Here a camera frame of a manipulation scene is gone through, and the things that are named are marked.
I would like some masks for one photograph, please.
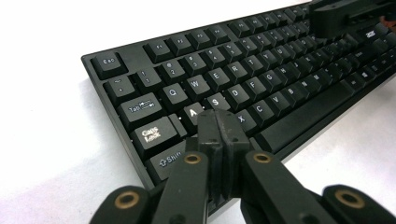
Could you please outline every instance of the key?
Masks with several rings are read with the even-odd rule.
[[[183,65],[183,67],[186,69],[191,77],[197,74],[203,74],[208,70],[206,63],[204,63],[198,53],[194,53],[182,58],[180,60],[180,63]]]
[[[132,79],[143,94],[163,87],[163,81],[152,67],[137,71],[132,75]]]
[[[251,103],[248,94],[239,84],[224,91],[223,94],[233,111],[239,111]]]
[[[101,80],[128,72],[120,55],[113,51],[99,53],[92,59],[92,65]]]
[[[222,110],[231,110],[230,105],[224,99],[221,93],[216,93],[212,96],[207,97],[204,100],[205,109],[222,109]]]
[[[184,55],[194,51],[191,43],[184,35],[173,35],[166,40],[166,43],[176,56]]]
[[[170,113],[176,112],[191,103],[189,97],[187,97],[178,83],[164,87],[159,94],[161,99],[163,99],[163,105]]]
[[[127,76],[111,78],[105,84],[105,89],[114,106],[132,100],[139,95]]]
[[[250,106],[247,111],[260,128],[267,127],[276,118],[274,112],[264,100],[260,100],[256,104]]]
[[[209,69],[215,69],[227,64],[227,61],[218,49],[207,49],[201,53],[201,57]]]
[[[160,63],[174,57],[163,40],[152,40],[145,45],[144,49],[153,63]]]
[[[163,108],[152,92],[120,104],[117,112],[127,131],[132,131],[164,115]]]
[[[233,85],[221,68],[206,73],[205,79],[213,92],[223,91]]]
[[[206,49],[212,46],[209,36],[207,36],[207,34],[201,29],[192,31],[187,35],[187,38],[197,50]]]
[[[230,41],[230,37],[224,32],[220,25],[213,25],[207,28],[205,31],[207,36],[209,36],[213,45],[222,44]]]
[[[238,36],[239,38],[245,37],[248,35],[252,35],[247,24],[242,20],[233,21],[233,22],[231,22],[231,24],[229,26],[230,26],[230,29],[233,31],[233,33],[236,36]]]
[[[168,117],[162,117],[131,133],[136,151],[146,160],[172,146],[179,135]]]
[[[336,83],[322,94],[291,111],[280,121],[256,134],[255,139],[262,149],[277,153],[351,96],[352,91],[349,88],[343,83]]]
[[[247,136],[252,135],[259,129],[256,121],[254,121],[253,117],[250,116],[246,109],[236,113],[235,116],[236,119],[241,123],[242,129]]]
[[[168,85],[180,82],[188,77],[177,60],[162,63],[159,67],[159,71]]]
[[[194,102],[201,101],[212,94],[210,87],[201,75],[188,78],[183,82],[183,87]]]
[[[230,63],[224,67],[224,72],[233,84],[240,83],[249,78],[247,70],[240,62]]]
[[[201,112],[204,112],[204,109],[199,103],[188,105],[179,112],[181,122],[190,134],[197,133],[197,116]]]
[[[145,162],[154,185],[159,185],[169,177],[177,158],[179,158],[185,150],[186,141],[183,141],[175,146],[169,147]]]
[[[264,101],[270,106],[277,117],[281,117],[291,110],[289,101],[280,91],[270,95]]]

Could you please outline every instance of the white background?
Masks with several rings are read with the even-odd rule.
[[[7,1],[0,8],[0,223],[87,223],[141,186],[84,54],[304,1]],[[347,184],[396,214],[396,80],[287,162],[308,188]],[[241,223],[238,201],[210,223]]]

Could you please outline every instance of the function key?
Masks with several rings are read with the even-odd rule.
[[[174,35],[166,40],[166,43],[169,45],[169,48],[176,56],[191,53],[194,51],[191,43],[184,35]]]
[[[219,25],[214,25],[206,30],[207,36],[214,45],[222,44],[230,41],[230,37],[224,32],[224,30]]]
[[[242,20],[231,22],[230,28],[237,37],[245,37],[248,35],[252,35],[250,28]]]
[[[209,36],[203,30],[194,30],[187,35],[195,49],[206,49],[212,46]]]
[[[127,76],[111,78],[105,89],[113,105],[117,106],[122,102],[132,100],[138,95],[137,90]]]
[[[96,55],[92,59],[92,65],[101,80],[128,72],[120,55],[113,51],[106,51]]]
[[[163,40],[152,40],[145,45],[144,49],[154,63],[160,63],[174,57]]]

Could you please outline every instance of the keyboard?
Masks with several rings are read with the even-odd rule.
[[[281,160],[396,71],[379,24],[316,38],[307,4],[82,56],[146,189],[166,181],[206,109],[234,113]]]

